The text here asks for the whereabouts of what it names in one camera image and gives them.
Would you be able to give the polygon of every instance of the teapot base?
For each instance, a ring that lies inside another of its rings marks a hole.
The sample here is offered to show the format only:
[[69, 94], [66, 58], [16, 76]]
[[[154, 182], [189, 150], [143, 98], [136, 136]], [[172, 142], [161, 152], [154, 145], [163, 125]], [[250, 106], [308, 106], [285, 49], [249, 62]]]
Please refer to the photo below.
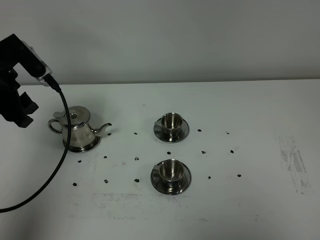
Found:
[[100, 137], [96, 136], [94, 138], [94, 140], [89, 143], [88, 145], [85, 146], [69, 146], [68, 150], [70, 152], [74, 152], [74, 153], [84, 153], [84, 152], [88, 152], [89, 150], [92, 150], [94, 147], [96, 147], [99, 143], [100, 143]]

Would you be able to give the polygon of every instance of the teapot handle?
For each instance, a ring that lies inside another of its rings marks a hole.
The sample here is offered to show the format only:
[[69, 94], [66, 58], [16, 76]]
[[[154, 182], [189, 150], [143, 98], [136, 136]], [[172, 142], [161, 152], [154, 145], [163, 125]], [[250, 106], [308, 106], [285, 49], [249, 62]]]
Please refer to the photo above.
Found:
[[50, 120], [48, 121], [48, 128], [49, 128], [52, 132], [54, 132], [55, 134], [62, 135], [62, 131], [55, 129], [55, 128], [52, 126], [52, 123], [58, 123], [58, 122], [59, 122], [59, 121], [58, 121], [57, 119], [55, 119], [55, 118], [50, 119]]

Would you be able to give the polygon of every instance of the cup handle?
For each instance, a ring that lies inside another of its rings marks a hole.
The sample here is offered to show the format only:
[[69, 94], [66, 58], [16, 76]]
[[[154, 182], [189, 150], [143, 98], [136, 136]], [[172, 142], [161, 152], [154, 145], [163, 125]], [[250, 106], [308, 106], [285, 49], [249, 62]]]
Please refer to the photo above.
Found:
[[156, 121], [156, 122], [154, 123], [154, 125], [155, 125], [157, 128], [162, 128], [161, 119], [159, 119], [158, 121]]
[[62, 135], [62, 131], [55, 129], [55, 128], [52, 126], [52, 123], [58, 123], [58, 122], [59, 122], [59, 121], [58, 121], [57, 119], [55, 119], [55, 118], [50, 119], [50, 120], [48, 121], [48, 128], [49, 128], [52, 132], [54, 132], [55, 134]]
[[152, 170], [156, 175], [160, 176], [160, 166], [159, 165], [154, 165]]

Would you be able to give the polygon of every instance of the cup and saucer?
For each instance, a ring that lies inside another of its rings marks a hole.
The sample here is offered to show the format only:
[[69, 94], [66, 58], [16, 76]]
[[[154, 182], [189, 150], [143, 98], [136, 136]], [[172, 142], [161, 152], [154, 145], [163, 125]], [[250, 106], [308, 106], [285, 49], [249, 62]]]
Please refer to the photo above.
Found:
[[169, 112], [154, 123], [153, 132], [166, 143], [178, 143], [189, 134], [188, 123], [177, 113]]
[[191, 173], [185, 164], [168, 159], [155, 165], [151, 172], [153, 187], [162, 194], [177, 195], [184, 192], [191, 183]]

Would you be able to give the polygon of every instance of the teapot spout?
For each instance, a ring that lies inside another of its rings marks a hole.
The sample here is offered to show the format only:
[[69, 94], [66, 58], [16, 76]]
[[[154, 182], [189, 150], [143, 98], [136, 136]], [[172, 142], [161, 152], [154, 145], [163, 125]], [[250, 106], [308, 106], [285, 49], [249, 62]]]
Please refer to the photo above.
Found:
[[112, 126], [111, 123], [103, 124], [99, 129], [94, 129], [93, 133], [96, 137], [102, 137], [107, 127]]

